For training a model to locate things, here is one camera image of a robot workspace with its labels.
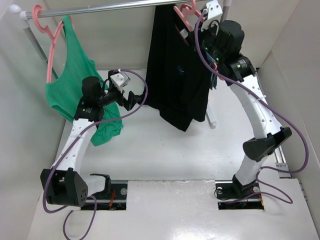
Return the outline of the black t shirt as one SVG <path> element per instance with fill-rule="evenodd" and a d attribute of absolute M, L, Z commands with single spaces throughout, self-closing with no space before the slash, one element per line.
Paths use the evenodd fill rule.
<path fill-rule="evenodd" d="M 212 73 L 177 31 L 172 4 L 156 6 L 147 61 L 145 105 L 185 132 L 206 117 Z"/>

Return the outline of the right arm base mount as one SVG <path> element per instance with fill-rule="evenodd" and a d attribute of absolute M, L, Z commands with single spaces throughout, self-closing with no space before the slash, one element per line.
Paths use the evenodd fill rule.
<path fill-rule="evenodd" d="M 256 181 L 242 187 L 232 180 L 217 180 L 214 196 L 219 210 L 264 210 L 260 186 Z"/>

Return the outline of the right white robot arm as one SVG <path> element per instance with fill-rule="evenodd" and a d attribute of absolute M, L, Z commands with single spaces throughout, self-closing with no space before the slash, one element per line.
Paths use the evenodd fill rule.
<path fill-rule="evenodd" d="M 200 46 L 213 58 L 219 74 L 233 80 L 226 84 L 240 101 L 253 130 L 254 137 L 243 143 L 244 159 L 228 186 L 237 197 L 249 192 L 256 174 L 268 156 L 291 135 L 266 107 L 256 70 L 248 57 L 241 54 L 245 33 L 239 23 L 225 20 L 201 29 Z"/>

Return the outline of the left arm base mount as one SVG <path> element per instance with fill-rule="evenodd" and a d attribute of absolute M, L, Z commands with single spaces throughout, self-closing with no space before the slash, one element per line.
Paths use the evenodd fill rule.
<path fill-rule="evenodd" d="M 128 181 L 112 180 L 108 174 L 93 173 L 84 178 L 88 195 L 94 196 L 97 210 L 125 211 L 127 208 Z"/>

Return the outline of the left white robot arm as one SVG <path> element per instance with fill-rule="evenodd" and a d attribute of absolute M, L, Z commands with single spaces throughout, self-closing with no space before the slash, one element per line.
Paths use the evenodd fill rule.
<path fill-rule="evenodd" d="M 104 108 L 117 103 L 130 111 L 139 98 L 132 91 L 124 96 L 124 87 L 130 77 L 125 72 L 110 72 L 104 82 L 96 76 L 82 80 L 82 96 L 73 117 L 67 142 L 50 169 L 43 169 L 40 181 L 43 187 L 44 204 L 66 207 L 82 207 L 89 196 L 88 184 L 80 176 L 85 152 L 102 123 Z"/>

